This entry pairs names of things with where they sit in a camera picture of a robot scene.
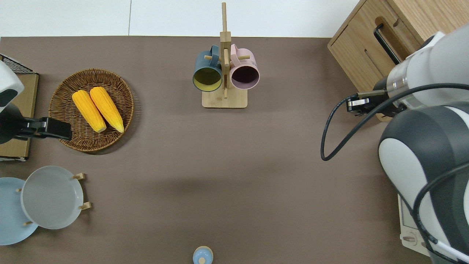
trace blue mug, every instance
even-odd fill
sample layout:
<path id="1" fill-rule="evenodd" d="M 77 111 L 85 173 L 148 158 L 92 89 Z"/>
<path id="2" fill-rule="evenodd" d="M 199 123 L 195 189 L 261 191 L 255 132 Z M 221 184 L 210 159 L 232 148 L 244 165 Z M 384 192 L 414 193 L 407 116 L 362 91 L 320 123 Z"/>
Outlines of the blue mug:
<path id="1" fill-rule="evenodd" d="M 219 50 L 218 46 L 212 45 L 210 51 L 202 51 L 197 56 L 192 82 L 202 92 L 212 92 L 221 86 L 221 64 L 218 61 Z M 205 56 L 211 56 L 212 58 L 207 60 Z"/>

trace brown tabletop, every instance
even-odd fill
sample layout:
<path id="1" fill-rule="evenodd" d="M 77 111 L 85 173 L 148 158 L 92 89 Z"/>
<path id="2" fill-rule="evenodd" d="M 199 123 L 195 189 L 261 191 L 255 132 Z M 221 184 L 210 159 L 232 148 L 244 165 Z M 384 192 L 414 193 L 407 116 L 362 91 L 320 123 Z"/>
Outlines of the brown tabletop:
<path id="1" fill-rule="evenodd" d="M 256 56 L 259 84 L 246 109 L 205 109 L 192 84 L 196 55 L 219 43 L 196 37 L 2 38 L 0 52 L 40 74 L 36 117 L 59 83 L 101 68 L 136 99 L 129 131 L 100 155 L 33 140 L 30 159 L 2 162 L 26 179 L 57 165 L 84 172 L 93 208 L 61 230 L 39 227 L 0 247 L 0 263 L 430 263 L 402 246 L 397 194 L 377 146 L 385 123 L 362 128 L 331 161 L 319 144 L 330 110 L 355 92 L 329 39 L 233 38 Z M 359 117 L 340 109 L 330 152 Z"/>

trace yellow corn cob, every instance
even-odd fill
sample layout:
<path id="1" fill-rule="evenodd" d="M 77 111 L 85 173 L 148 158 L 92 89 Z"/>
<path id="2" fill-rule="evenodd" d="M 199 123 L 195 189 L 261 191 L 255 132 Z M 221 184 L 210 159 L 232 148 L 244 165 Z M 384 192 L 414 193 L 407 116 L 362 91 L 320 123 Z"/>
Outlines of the yellow corn cob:
<path id="1" fill-rule="evenodd" d="M 72 100 L 94 131 L 99 133 L 106 129 L 106 124 L 104 123 L 103 118 L 85 90 L 79 90 L 73 93 Z"/>
<path id="2" fill-rule="evenodd" d="M 90 91 L 91 99 L 107 122 L 117 131 L 124 133 L 124 123 L 122 117 L 117 111 L 116 105 L 106 90 L 102 87 L 95 87 Z"/>

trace woven tray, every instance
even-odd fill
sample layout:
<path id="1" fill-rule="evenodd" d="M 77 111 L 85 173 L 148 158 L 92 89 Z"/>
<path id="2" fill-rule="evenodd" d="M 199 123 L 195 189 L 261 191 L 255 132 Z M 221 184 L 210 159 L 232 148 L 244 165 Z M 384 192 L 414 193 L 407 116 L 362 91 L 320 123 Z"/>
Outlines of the woven tray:
<path id="1" fill-rule="evenodd" d="M 65 146 L 83 152 L 102 150 L 119 140 L 119 133 L 106 122 L 106 130 L 96 133 L 85 121 L 72 100 L 78 90 L 90 92 L 93 87 L 103 87 L 117 107 L 124 122 L 124 133 L 134 114 L 134 98 L 126 82 L 107 70 L 89 69 L 66 78 L 52 95 L 49 116 L 72 125 L 72 140 L 60 140 Z"/>

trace white wall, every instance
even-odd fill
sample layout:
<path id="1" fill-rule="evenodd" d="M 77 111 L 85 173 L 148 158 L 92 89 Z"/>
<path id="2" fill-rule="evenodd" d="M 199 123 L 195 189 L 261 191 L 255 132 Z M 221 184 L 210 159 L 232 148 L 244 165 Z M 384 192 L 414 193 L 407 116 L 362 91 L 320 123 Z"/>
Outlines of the white wall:
<path id="1" fill-rule="evenodd" d="M 232 36 L 331 37 L 359 0 L 225 0 Z M 1 36 L 218 36 L 222 0 L 0 0 Z"/>

